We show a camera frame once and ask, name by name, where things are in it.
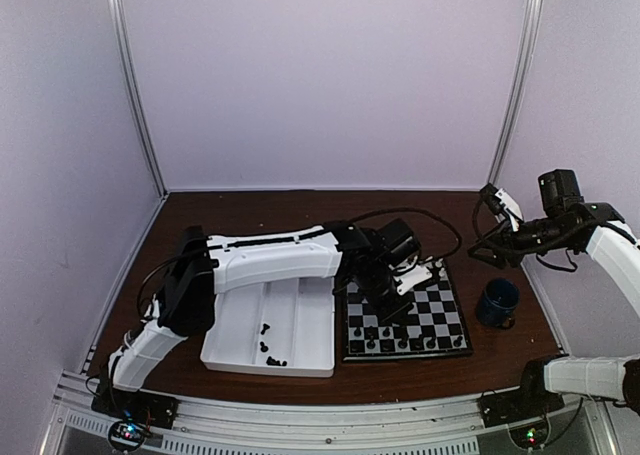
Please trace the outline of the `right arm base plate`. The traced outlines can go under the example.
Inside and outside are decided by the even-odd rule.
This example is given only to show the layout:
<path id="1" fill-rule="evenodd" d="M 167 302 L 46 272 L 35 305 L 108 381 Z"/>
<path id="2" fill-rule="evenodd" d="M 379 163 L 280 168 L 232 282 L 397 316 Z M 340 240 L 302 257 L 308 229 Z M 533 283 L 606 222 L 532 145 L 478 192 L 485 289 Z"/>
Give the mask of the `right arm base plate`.
<path id="1" fill-rule="evenodd" d="M 542 417 L 563 409 L 565 403 L 560 394 L 518 387 L 483 394 L 478 399 L 478 406 L 484 426 L 490 428 Z"/>

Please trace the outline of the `white plastic tray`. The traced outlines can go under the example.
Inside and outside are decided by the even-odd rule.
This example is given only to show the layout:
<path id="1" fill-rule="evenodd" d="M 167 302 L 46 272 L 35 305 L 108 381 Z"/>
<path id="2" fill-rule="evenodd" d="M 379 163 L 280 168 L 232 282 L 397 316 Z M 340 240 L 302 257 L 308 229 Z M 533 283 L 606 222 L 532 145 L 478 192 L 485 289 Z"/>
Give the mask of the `white plastic tray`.
<path id="1" fill-rule="evenodd" d="M 259 330 L 272 326 L 287 367 L 267 366 Z M 335 368 L 335 299 L 331 278 L 267 282 L 219 294 L 215 322 L 200 352 L 204 366 L 239 374 L 330 378 Z"/>

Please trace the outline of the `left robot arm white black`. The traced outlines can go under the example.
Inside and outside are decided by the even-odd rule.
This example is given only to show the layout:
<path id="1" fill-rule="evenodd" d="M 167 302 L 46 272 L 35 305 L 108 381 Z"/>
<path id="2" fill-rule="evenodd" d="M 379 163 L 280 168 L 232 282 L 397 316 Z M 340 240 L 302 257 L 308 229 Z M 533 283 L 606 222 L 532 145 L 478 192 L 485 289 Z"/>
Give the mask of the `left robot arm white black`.
<path id="1" fill-rule="evenodd" d="M 377 318 L 410 308 L 432 276 L 410 227 L 335 222 L 271 235 L 185 233 L 163 282 L 100 375 L 106 404 L 123 419 L 144 408 L 138 391 L 180 343 L 202 336 L 211 371 L 328 378 L 335 368 L 335 298 L 352 287 Z"/>

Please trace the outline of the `black and silver chessboard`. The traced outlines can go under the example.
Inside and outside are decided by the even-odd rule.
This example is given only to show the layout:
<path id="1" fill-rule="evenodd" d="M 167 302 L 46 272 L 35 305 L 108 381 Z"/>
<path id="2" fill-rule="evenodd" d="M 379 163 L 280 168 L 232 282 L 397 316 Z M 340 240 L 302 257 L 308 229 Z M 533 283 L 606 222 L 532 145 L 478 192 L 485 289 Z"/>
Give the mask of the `black and silver chessboard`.
<path id="1" fill-rule="evenodd" d="M 437 283 L 420 284 L 412 291 L 415 302 L 409 312 L 404 325 L 380 326 L 366 299 L 358 293 L 355 283 L 350 283 L 341 295 L 342 302 L 342 360 L 347 363 L 356 362 L 386 362 L 410 359 L 429 359 L 469 356 L 473 353 L 471 339 L 468 333 L 463 312 L 460 308 L 453 280 L 444 261 L 443 273 Z M 360 327 L 362 335 L 356 338 L 354 329 Z M 376 348 L 366 348 L 366 328 L 376 327 L 378 337 Z M 391 329 L 388 338 L 382 336 L 385 327 Z M 463 338 L 459 348 L 453 346 L 453 340 L 458 336 Z M 406 350 L 398 347 L 402 337 L 408 338 Z M 425 349 L 420 352 L 412 351 L 412 341 L 418 337 L 425 339 Z M 426 341 L 435 338 L 436 346 L 429 350 Z M 395 350 L 383 352 L 382 340 L 393 340 Z"/>

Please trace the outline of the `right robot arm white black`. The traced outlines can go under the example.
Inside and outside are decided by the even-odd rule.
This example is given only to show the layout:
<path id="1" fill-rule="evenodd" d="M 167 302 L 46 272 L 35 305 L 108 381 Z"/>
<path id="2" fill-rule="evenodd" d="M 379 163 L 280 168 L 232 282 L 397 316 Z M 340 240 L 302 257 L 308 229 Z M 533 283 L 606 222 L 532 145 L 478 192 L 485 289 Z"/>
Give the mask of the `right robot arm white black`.
<path id="1" fill-rule="evenodd" d="M 544 217 L 527 221 L 503 189 L 486 184 L 477 207 L 500 218 L 489 230 L 474 231 L 470 257 L 496 268 L 517 266 L 525 256 L 541 258 L 553 250 L 587 254 L 639 307 L 639 240 L 608 203 L 585 202 L 575 173 L 555 169 L 539 176 Z M 604 399 L 632 411 L 639 409 L 639 358 L 551 356 L 529 361 L 518 388 L 484 396 L 488 425 L 535 417 L 562 408 L 565 394 Z"/>

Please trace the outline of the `black chess piece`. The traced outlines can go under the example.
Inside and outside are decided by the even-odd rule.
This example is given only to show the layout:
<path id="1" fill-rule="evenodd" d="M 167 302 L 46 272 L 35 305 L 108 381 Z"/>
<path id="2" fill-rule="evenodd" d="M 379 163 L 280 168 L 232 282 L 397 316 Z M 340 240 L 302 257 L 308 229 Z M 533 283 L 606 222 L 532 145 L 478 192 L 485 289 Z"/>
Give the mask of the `black chess piece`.
<path id="1" fill-rule="evenodd" d="M 395 350 L 395 344 L 393 340 L 382 340 L 381 350 L 383 352 L 393 352 Z"/>

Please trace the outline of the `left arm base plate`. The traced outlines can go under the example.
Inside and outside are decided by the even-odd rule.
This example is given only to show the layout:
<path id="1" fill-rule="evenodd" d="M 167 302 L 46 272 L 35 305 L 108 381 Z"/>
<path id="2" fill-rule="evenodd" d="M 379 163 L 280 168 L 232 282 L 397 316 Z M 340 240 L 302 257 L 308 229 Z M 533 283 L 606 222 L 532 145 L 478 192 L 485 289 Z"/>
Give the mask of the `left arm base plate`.
<path id="1" fill-rule="evenodd" d="M 170 396 L 144 391 L 128 392 L 101 389 L 93 397 L 91 409 L 95 412 L 136 422 L 140 425 L 171 429 L 179 401 Z"/>

